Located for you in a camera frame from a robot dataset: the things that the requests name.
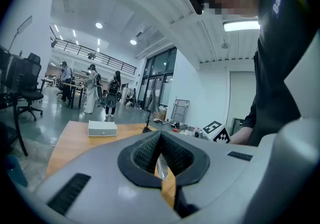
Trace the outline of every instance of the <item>black t-shirt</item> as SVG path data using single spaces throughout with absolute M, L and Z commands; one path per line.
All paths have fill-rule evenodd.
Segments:
M 277 133 L 300 117 L 284 79 L 311 43 L 317 25 L 302 0 L 260 0 L 260 35 L 254 56 L 256 95 L 243 126 L 251 127 L 249 145 Z

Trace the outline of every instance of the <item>black office chair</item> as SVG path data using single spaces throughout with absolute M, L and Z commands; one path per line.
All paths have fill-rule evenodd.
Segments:
M 34 100 L 40 100 L 43 98 L 43 94 L 37 90 L 38 85 L 38 76 L 39 72 L 41 70 L 40 65 L 40 57 L 30 53 L 28 58 L 23 59 L 23 75 L 20 79 L 20 87 L 19 87 L 19 93 L 21 97 L 25 98 L 28 102 L 27 106 L 19 106 L 18 109 L 21 109 L 18 112 L 19 114 L 22 114 L 26 111 L 30 112 L 33 115 L 34 120 L 36 121 L 37 118 L 34 115 L 33 111 L 40 112 L 40 115 L 43 114 L 43 111 L 37 108 L 32 107 L 32 101 Z

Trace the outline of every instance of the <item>recessed ceiling light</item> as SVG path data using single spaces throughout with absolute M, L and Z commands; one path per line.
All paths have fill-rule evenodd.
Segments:
M 96 23 L 95 26 L 96 26 L 97 28 L 99 28 L 99 29 L 102 28 L 102 24 L 100 24 L 100 23 Z
M 251 30 L 260 29 L 258 21 L 235 21 L 223 23 L 225 32 L 239 31 L 239 30 Z

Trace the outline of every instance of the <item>balcony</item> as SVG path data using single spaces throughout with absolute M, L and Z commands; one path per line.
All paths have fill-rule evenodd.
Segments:
M 71 54 L 75 54 L 80 57 L 88 58 L 93 61 L 105 64 L 107 66 L 111 66 L 115 69 L 118 69 L 122 72 L 129 73 L 134 75 L 136 67 L 129 65 L 125 62 L 122 62 L 118 59 L 115 59 L 113 57 L 107 56 L 105 54 L 102 54 L 100 52 L 97 52 L 93 49 L 89 49 L 87 47 L 81 46 L 74 44 L 72 42 L 67 42 L 58 39 L 55 37 L 54 33 L 52 30 L 50 31 L 50 38 L 51 38 L 51 46 L 54 49 L 62 50 L 65 52 L 69 52 Z

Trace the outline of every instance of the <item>standing person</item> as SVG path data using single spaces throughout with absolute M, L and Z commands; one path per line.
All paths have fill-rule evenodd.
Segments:
M 119 82 L 119 87 L 121 87 L 121 77 L 120 77 L 120 71 L 116 71 L 116 73 L 112 76 L 112 77 L 110 77 L 109 78 L 109 84 L 111 84 L 111 82 L 112 81 L 117 81 L 117 82 Z M 114 117 L 114 112 L 116 111 L 115 109 L 115 107 L 116 107 L 116 105 L 114 106 L 114 107 L 112 107 L 112 111 L 111 111 L 111 115 L 110 115 L 110 117 L 111 118 L 113 118 Z M 105 113 L 105 116 L 106 117 L 109 117 L 109 107 L 108 106 L 105 106 L 106 108 L 106 113 Z
M 96 101 L 96 87 L 97 87 L 97 71 L 96 66 L 91 64 L 89 67 L 89 78 L 86 80 L 86 84 L 88 85 L 86 89 L 86 105 L 84 113 L 91 114 L 94 110 L 95 101 Z
M 260 35 L 254 56 L 256 95 L 243 127 L 231 137 L 232 143 L 258 146 L 264 136 L 277 133 L 300 118 L 284 80 L 315 36 L 317 12 L 312 12 L 305 0 L 204 1 L 210 8 L 226 14 L 258 17 Z
M 66 61 L 62 62 L 62 78 L 61 83 L 70 83 L 71 84 L 71 69 L 68 67 Z M 70 99 L 70 86 L 64 85 L 62 90 L 62 98 L 59 101 L 66 101 L 66 99 Z

